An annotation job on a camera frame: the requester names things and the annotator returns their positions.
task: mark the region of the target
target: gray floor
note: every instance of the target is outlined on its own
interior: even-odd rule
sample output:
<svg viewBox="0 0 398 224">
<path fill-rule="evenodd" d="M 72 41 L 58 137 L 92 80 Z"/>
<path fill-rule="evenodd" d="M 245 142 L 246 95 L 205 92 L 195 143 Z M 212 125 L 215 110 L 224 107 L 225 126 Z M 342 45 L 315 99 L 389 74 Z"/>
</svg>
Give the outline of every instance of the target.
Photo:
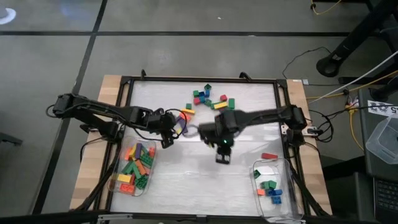
<svg viewBox="0 0 398 224">
<path fill-rule="evenodd" d="M 101 1 L 11 1 L 17 19 L 0 30 L 91 31 Z M 324 16 L 314 16 L 309 1 L 141 1 L 109 0 L 100 25 L 102 31 L 264 31 L 348 32 L 367 14 L 363 4 L 344 3 Z M 321 11 L 330 4 L 318 4 Z M 21 147 L 0 144 L 0 216 L 30 212 L 60 121 L 45 116 L 56 96 L 69 92 L 75 82 L 90 37 L 0 36 L 0 131 L 24 140 Z M 98 96 L 103 76 L 148 75 L 237 77 L 245 71 L 253 78 L 283 78 L 285 65 L 296 55 L 320 46 L 333 50 L 342 37 L 227 37 L 227 36 L 99 36 L 88 62 L 80 94 Z M 390 54 L 385 42 L 370 38 L 341 68 L 341 75 L 358 76 Z M 318 74 L 315 63 L 324 50 L 299 58 L 286 71 L 289 78 L 310 83 L 337 83 Z M 308 96 L 333 86 L 306 86 Z M 331 113 L 344 107 L 344 98 L 310 105 Z M 312 114 L 315 124 L 319 116 Z M 361 138 L 359 115 L 355 131 Z M 349 134 L 348 115 L 333 120 L 335 137 L 319 143 L 321 154 L 347 160 L 360 156 Z M 68 210 L 79 169 L 79 148 L 86 134 L 72 121 L 62 148 L 44 212 Z"/>
</svg>

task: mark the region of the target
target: plastic container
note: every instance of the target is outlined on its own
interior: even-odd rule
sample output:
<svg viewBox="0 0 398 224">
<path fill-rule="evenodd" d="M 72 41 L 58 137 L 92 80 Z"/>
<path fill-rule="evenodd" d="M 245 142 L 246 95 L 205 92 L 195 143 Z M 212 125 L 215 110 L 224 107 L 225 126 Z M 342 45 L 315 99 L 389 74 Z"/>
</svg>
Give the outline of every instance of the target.
<svg viewBox="0 0 398 224">
<path fill-rule="evenodd" d="M 155 155 L 154 141 L 138 141 L 130 136 L 124 137 L 119 159 L 108 181 L 108 189 L 130 196 L 142 195 L 149 186 L 150 175 L 155 166 Z"/>
<path fill-rule="evenodd" d="M 260 176 L 254 178 L 254 171 L 258 170 Z M 294 186 L 289 171 L 289 162 L 285 159 L 266 159 L 256 161 L 250 170 L 252 186 L 256 195 L 256 205 L 259 215 L 264 218 L 278 217 L 281 219 L 301 219 L 297 206 L 297 199 L 294 193 Z M 275 189 L 281 189 L 280 204 L 273 204 L 270 196 L 258 195 L 257 190 L 261 189 L 261 183 L 273 180 L 277 182 Z"/>
<path fill-rule="evenodd" d="M 388 164 L 398 164 L 398 116 L 382 120 L 366 142 L 366 149 Z"/>
</svg>

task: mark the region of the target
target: yellow lego brick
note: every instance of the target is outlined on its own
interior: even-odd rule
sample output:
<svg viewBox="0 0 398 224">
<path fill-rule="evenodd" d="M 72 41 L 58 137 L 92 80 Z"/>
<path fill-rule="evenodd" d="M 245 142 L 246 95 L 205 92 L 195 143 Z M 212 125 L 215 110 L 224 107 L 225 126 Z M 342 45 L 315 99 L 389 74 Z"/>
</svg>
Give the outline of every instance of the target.
<svg viewBox="0 0 398 224">
<path fill-rule="evenodd" d="M 134 155 L 136 154 L 136 145 L 137 144 L 134 144 L 134 146 L 132 147 L 129 157 L 134 157 Z"/>
<path fill-rule="evenodd" d="M 130 178 L 131 178 L 131 176 L 129 176 L 129 175 L 124 175 L 124 174 L 118 175 L 118 181 L 121 181 L 121 182 L 130 183 Z"/>
<path fill-rule="evenodd" d="M 195 114 L 194 110 L 189 110 L 189 109 L 181 109 L 181 111 L 186 112 L 186 113 L 190 113 L 190 114 Z"/>
<path fill-rule="evenodd" d="M 228 106 L 228 104 L 226 102 L 222 102 L 222 103 L 218 103 L 218 104 L 214 105 L 214 109 L 217 110 L 217 109 L 220 109 L 220 108 L 224 108 L 226 106 Z"/>
</svg>

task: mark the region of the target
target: wooden board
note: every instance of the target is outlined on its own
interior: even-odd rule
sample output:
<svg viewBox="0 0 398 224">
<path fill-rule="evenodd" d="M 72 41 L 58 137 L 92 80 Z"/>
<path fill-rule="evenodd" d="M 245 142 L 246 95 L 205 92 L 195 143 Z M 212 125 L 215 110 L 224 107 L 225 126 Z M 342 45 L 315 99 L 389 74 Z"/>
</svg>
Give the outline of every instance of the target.
<svg viewBox="0 0 398 224">
<path fill-rule="evenodd" d="M 120 80 L 121 76 L 119 75 L 105 75 L 99 92 L 98 101 L 114 105 L 118 96 Z M 288 89 L 290 102 L 301 107 L 305 117 L 310 118 L 302 83 L 288 80 Z M 127 97 L 126 93 L 127 87 L 124 90 L 122 105 L 125 104 Z M 88 141 L 98 137 L 98 133 L 90 133 Z M 312 138 L 306 138 L 306 141 L 316 145 L 315 140 Z M 104 141 L 86 146 L 70 208 L 76 208 L 79 206 L 98 183 L 105 154 L 105 147 L 106 142 Z M 331 214 L 329 198 L 326 191 L 318 152 L 310 146 L 302 146 L 300 147 L 300 155 L 307 188 L 322 208 Z M 296 194 L 299 202 L 301 202 L 301 196 L 298 189 L 296 189 Z M 99 206 L 100 209 L 104 209 L 105 207 L 106 196 L 107 189 L 103 191 Z"/>
</svg>

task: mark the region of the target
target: sticker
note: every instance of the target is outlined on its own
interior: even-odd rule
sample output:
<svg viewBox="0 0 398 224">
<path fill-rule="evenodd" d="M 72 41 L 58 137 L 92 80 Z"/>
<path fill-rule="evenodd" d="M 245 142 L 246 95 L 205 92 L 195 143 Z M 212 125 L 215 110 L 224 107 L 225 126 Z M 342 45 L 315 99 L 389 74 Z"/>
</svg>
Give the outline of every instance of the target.
<svg viewBox="0 0 398 224">
<path fill-rule="evenodd" d="M 381 107 L 368 108 L 368 112 L 383 116 L 397 115 L 398 106 L 389 106 L 389 105 L 392 104 L 368 100 L 368 106 L 381 106 Z"/>
</svg>

